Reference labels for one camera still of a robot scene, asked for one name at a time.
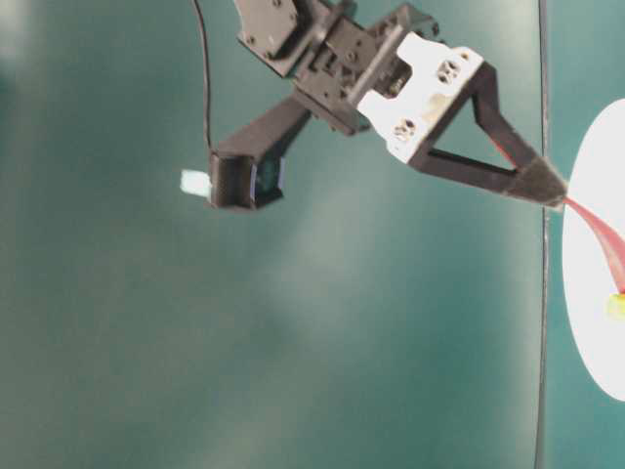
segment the black cable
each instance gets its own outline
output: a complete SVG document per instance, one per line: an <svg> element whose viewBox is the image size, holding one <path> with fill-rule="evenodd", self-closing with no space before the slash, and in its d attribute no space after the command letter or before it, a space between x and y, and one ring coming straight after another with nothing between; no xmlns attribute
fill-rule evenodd
<svg viewBox="0 0 625 469"><path fill-rule="evenodd" d="M211 69L208 57L208 33L206 32L206 22L202 9L198 0L191 0L195 7L197 20L199 22L199 32L202 43L202 56L204 59L204 141L208 151L213 151L213 143L211 141Z"/></svg>

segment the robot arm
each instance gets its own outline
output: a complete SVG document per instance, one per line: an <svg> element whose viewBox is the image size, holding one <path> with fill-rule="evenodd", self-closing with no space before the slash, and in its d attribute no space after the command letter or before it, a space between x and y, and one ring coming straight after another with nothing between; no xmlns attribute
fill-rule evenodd
<svg viewBox="0 0 625 469"><path fill-rule="evenodd" d="M211 204L256 209L281 197L282 158L311 113L350 136L372 126L388 151L422 173L559 207L566 182L501 115L496 70L468 48L437 42L438 24L408 4L362 28L343 0L233 0L239 41L294 92L218 145ZM515 169L435 149L462 106Z"/></svg>

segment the screw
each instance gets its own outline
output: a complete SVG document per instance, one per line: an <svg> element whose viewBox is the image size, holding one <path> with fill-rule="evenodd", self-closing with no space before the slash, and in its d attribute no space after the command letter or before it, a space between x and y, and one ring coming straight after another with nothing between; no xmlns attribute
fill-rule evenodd
<svg viewBox="0 0 625 469"><path fill-rule="evenodd" d="M402 119L394 130L396 139L402 143L407 143L416 131L416 125L411 120Z"/></svg>
<svg viewBox="0 0 625 469"><path fill-rule="evenodd" d="M348 60L348 62L355 62L358 59L358 54L354 51L348 51L348 53L345 55L345 58Z"/></svg>

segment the teal backdrop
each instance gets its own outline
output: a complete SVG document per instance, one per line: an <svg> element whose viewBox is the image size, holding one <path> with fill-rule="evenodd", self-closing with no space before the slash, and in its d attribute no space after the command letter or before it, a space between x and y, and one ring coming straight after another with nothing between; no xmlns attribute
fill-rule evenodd
<svg viewBox="0 0 625 469"><path fill-rule="evenodd" d="M568 177L589 127L625 98L625 4L617 0L546 2L547 153ZM546 380L540 467L625 467L625 404L595 384L573 341L563 295L562 215L550 220Z"/></svg>
<svg viewBox="0 0 625 469"><path fill-rule="evenodd" d="M358 3L369 24L398 0ZM222 139L289 85L239 46L232 2L202 4ZM540 149L538 2L413 4L498 67L505 114ZM608 7L612 30L589 25L594 4L551 8L566 51L555 68L586 66L581 38L621 39ZM566 30L573 14L583 27ZM189 1L0 2L0 467L533 467L541 209L314 121L289 154L285 200L208 210L178 188L181 169L207 164L201 70ZM601 99L562 78L558 162L616 76L589 78ZM502 159L469 111L442 146ZM547 460L600 467L566 449L597 418L589 405L609 428L618 417L554 288Z"/></svg>

